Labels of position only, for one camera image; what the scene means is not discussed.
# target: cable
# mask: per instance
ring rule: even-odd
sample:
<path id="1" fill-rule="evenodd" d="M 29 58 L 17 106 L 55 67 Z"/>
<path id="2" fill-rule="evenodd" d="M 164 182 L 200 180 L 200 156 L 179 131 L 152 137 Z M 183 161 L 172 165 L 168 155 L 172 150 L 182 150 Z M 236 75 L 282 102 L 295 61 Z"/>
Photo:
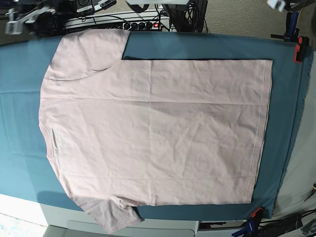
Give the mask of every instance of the cable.
<path id="1" fill-rule="evenodd" d="M 208 33 L 205 14 L 200 11 L 195 2 L 192 2 L 187 6 L 184 10 L 183 18 L 184 22 L 188 23 L 188 29 L 192 32 L 200 32 L 203 30 L 203 24 L 205 23 L 206 32 Z"/>
<path id="2" fill-rule="evenodd" d="M 139 15 L 137 12 L 135 12 L 143 21 L 145 21 L 145 19 L 141 16 L 141 15 Z"/>
<path id="3" fill-rule="evenodd" d="M 159 17 L 159 16 L 162 14 L 163 11 L 164 11 L 164 9 L 162 9 L 162 10 L 158 13 L 157 16 L 155 16 L 153 19 L 151 19 L 151 20 L 149 20 L 149 21 L 147 21 L 147 22 L 154 21 L 157 17 Z"/>
<path id="4" fill-rule="evenodd" d="M 96 21 L 95 21 L 95 18 L 93 17 L 92 19 L 93 19 L 94 24 L 97 25 L 97 23 L 96 23 Z"/>
<path id="5" fill-rule="evenodd" d="M 157 11 L 157 13 L 158 13 L 158 16 L 159 16 L 159 19 L 158 19 L 158 21 L 160 22 L 160 19 L 161 19 L 161 12 L 159 12 L 158 11 L 158 4 L 155 4 L 155 9 L 156 9 L 156 11 Z"/>
<path id="6" fill-rule="evenodd" d="M 306 236 L 306 237 L 315 237 L 316 233 L 311 234 L 310 236 Z"/>
<path id="7" fill-rule="evenodd" d="M 157 16 L 155 16 L 153 19 L 148 20 L 148 21 L 146 21 L 146 22 L 154 21 L 157 17 L 159 17 L 159 15 L 161 14 L 161 12 L 160 12 Z M 124 21 L 125 23 L 131 24 L 129 21 L 127 21 L 127 20 L 125 20 L 125 19 L 123 19 L 123 18 L 120 18 L 120 17 L 118 17 L 118 16 L 115 16 L 115 15 L 100 15 L 100 16 L 94 15 L 94 16 L 83 16 L 83 17 L 86 18 L 86 19 L 89 19 L 89 18 L 92 18 L 92 17 L 106 17 L 106 16 L 114 17 L 114 18 L 116 18 L 116 19 L 119 19 L 119 20 Z"/>
<path id="8" fill-rule="evenodd" d="M 304 211 L 304 212 L 301 213 L 302 218 L 304 218 L 304 217 L 306 217 L 308 215 L 311 215 L 314 212 L 316 212 L 316 209 Z M 260 223 L 272 223 L 272 222 L 285 221 L 285 220 L 287 220 L 287 218 L 283 218 L 283 219 L 280 219 L 280 220 L 272 220 L 272 221 L 262 221 Z"/>
<path id="9" fill-rule="evenodd" d="M 161 26 L 164 27 L 166 30 L 170 31 L 170 29 L 168 29 L 163 23 L 160 22 L 160 24 L 161 24 Z"/>
<path id="10" fill-rule="evenodd" d="M 276 228 L 274 226 L 261 226 L 261 225 L 259 225 L 259 227 L 261 227 L 261 228 Z"/>
<path id="11" fill-rule="evenodd" d="M 79 14 L 75 14 L 75 13 L 73 13 L 73 12 L 70 12 L 70 15 L 76 16 L 76 18 L 78 18 L 78 19 L 84 19 L 84 20 L 91 19 L 91 18 L 93 18 L 93 19 L 94 19 L 94 18 L 98 18 L 98 17 L 107 17 L 107 16 L 109 16 L 109 17 L 113 17 L 113 18 L 116 18 L 116 19 L 122 20 L 122 21 L 124 21 L 125 23 L 131 24 L 129 21 L 127 21 L 127 20 L 125 20 L 125 19 L 123 19 L 123 18 L 120 18 L 120 17 L 118 17 L 118 16 L 114 16 L 114 15 L 81 16 L 81 15 L 79 15 Z"/>
<path id="12" fill-rule="evenodd" d="M 305 7 L 305 3 L 306 3 L 306 2 L 304 2 L 304 4 L 303 4 L 303 7 L 302 7 L 301 11 L 300 11 L 300 13 L 298 14 L 298 17 L 297 17 L 297 22 L 296 22 L 296 24 L 298 23 L 298 20 L 299 20 L 299 19 L 300 19 L 300 17 L 301 17 L 301 14 L 302 14 L 302 12 L 303 12 L 303 9 L 304 9 L 304 7 Z"/>

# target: t-shirt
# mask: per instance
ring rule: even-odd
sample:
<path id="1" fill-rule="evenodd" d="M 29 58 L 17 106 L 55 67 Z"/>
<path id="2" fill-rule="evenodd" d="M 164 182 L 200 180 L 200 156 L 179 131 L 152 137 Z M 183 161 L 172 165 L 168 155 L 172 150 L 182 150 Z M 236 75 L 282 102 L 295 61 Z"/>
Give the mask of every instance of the t-shirt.
<path id="1" fill-rule="evenodd" d="M 108 233 L 141 222 L 133 206 L 251 202 L 272 61 L 122 60 L 128 36 L 64 36 L 44 76 L 39 126 L 68 197 Z"/>

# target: blue clamp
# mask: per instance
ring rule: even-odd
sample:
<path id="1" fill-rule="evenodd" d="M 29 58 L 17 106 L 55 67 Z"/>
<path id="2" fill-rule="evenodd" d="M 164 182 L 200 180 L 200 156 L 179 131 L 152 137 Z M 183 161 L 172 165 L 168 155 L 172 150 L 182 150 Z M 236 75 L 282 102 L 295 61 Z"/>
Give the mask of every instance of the blue clamp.
<path id="1" fill-rule="evenodd" d="M 237 231 L 235 233 L 232 234 L 233 237 L 237 237 L 243 234 L 251 234 L 255 231 L 255 223 L 254 221 L 250 220 L 247 222 L 246 227 L 243 228 L 240 231 Z"/>

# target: teal cloth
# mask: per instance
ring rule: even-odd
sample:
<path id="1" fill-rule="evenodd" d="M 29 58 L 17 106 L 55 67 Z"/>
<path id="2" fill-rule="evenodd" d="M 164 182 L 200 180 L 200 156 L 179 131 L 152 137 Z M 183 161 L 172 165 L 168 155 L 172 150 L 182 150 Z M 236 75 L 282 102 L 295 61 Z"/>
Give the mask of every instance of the teal cloth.
<path id="1" fill-rule="evenodd" d="M 0 193 L 80 210 L 56 179 L 38 128 L 40 84 L 60 41 L 48 38 L 0 47 Z M 141 206 L 142 218 L 242 220 L 259 206 L 271 217 L 303 111 L 313 60 L 293 62 L 295 45 L 213 34 L 132 32 L 124 59 L 273 60 L 269 120 L 259 176 L 250 204 Z"/>

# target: power strip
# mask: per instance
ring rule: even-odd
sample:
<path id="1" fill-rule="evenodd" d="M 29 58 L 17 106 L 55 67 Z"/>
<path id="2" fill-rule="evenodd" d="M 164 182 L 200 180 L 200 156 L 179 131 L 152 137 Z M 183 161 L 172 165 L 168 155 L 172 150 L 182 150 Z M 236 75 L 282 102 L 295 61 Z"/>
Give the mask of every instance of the power strip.
<path id="1" fill-rule="evenodd" d="M 158 31 L 162 29 L 162 26 L 169 31 L 172 29 L 170 19 L 167 16 L 160 17 L 160 24 L 158 22 L 158 13 L 156 10 L 147 10 L 142 13 L 136 13 L 134 11 L 95 14 L 86 16 L 84 20 L 78 18 L 72 18 L 65 22 L 65 28 L 67 30 L 75 31 L 75 28 L 92 28 L 93 26 L 100 28 L 116 28 L 116 26 L 131 31 Z"/>

